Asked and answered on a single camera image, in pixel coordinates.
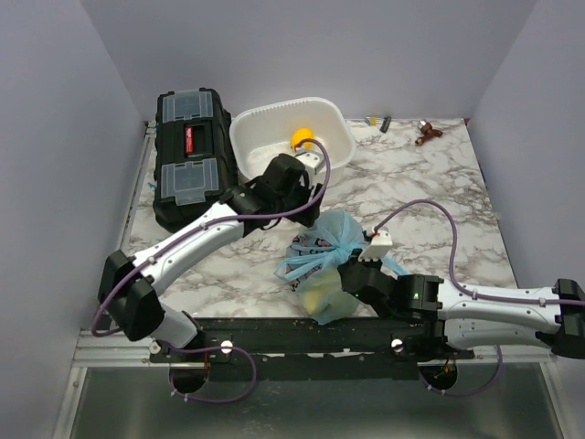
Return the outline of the blue printed plastic bag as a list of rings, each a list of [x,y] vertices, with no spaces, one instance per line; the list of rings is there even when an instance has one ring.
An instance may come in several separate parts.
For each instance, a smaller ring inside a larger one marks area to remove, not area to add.
[[[342,290],[339,265],[367,247],[362,226],[343,210],[328,210],[299,229],[274,275],[287,283],[319,325],[353,315],[358,300]]]

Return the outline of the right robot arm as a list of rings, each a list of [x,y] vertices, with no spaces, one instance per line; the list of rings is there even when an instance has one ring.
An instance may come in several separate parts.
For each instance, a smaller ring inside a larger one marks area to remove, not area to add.
[[[379,263],[357,258],[337,271],[343,291],[379,317],[427,327],[420,346],[431,358],[489,345],[584,357],[584,292],[573,280],[533,289],[459,285],[432,275],[392,277],[382,273]]]

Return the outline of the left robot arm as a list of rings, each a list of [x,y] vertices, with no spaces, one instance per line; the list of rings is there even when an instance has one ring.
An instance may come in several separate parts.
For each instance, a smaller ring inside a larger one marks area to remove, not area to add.
[[[315,151],[273,158],[263,175],[227,189],[200,218],[156,245],[132,256],[117,250],[105,260],[98,291],[99,321],[107,314],[130,341],[152,337],[171,345],[183,361],[203,348],[196,322],[162,305],[160,295],[186,271],[220,248],[273,220],[310,226],[319,216],[330,174],[327,155]]]

